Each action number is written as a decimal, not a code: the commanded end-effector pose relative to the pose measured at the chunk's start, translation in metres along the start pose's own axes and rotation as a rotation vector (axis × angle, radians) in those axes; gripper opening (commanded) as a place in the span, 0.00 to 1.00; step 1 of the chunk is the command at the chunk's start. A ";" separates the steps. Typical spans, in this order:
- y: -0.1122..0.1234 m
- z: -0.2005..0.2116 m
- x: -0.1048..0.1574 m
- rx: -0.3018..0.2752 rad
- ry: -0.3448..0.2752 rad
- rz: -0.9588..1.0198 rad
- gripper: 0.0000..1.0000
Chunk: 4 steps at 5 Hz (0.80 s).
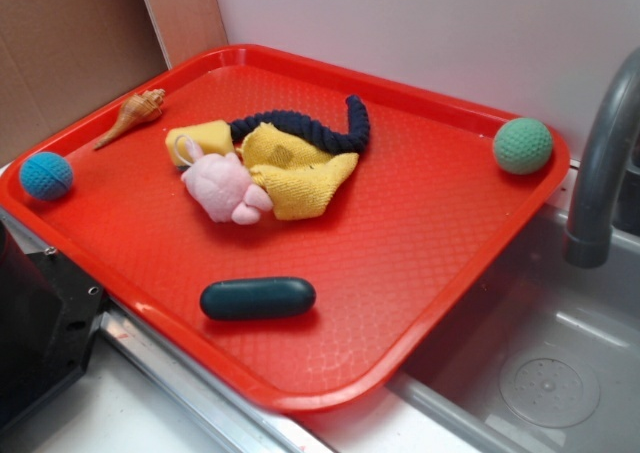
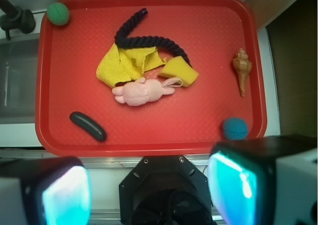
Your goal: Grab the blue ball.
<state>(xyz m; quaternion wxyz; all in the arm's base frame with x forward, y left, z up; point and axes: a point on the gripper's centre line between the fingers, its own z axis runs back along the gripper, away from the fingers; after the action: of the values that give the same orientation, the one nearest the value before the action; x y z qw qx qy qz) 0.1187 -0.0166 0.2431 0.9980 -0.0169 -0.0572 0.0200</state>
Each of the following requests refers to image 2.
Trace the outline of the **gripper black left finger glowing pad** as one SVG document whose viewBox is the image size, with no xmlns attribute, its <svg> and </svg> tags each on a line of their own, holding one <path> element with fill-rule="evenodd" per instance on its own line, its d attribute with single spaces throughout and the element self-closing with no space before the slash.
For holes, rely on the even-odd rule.
<svg viewBox="0 0 318 225">
<path fill-rule="evenodd" d="M 90 175 L 76 157 L 0 163 L 2 225 L 86 225 L 91 203 Z"/>
</svg>

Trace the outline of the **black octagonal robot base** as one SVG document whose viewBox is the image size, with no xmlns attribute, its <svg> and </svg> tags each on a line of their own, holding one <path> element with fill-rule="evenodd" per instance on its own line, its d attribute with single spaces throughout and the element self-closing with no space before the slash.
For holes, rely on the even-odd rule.
<svg viewBox="0 0 318 225">
<path fill-rule="evenodd" d="M 214 225 L 208 178 L 185 157 L 144 157 L 119 184 L 124 225 Z"/>
</svg>

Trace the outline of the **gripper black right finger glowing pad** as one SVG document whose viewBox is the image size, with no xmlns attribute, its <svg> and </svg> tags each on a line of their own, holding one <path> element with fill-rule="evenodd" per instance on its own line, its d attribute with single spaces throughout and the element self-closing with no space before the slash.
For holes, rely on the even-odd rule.
<svg viewBox="0 0 318 225">
<path fill-rule="evenodd" d="M 315 225 L 317 161 L 315 137 L 218 142 L 207 170 L 213 205 L 228 225 Z"/>
</svg>

